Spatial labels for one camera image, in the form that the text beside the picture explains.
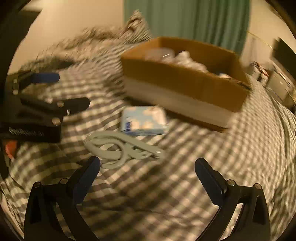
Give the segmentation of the person's left hand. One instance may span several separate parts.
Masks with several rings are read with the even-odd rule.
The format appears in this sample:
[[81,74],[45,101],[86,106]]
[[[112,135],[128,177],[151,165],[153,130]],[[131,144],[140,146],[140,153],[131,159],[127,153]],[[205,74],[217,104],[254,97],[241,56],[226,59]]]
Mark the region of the person's left hand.
[[6,155],[10,159],[14,159],[16,157],[17,149],[18,149],[18,141],[17,140],[4,141],[4,150],[5,150]]

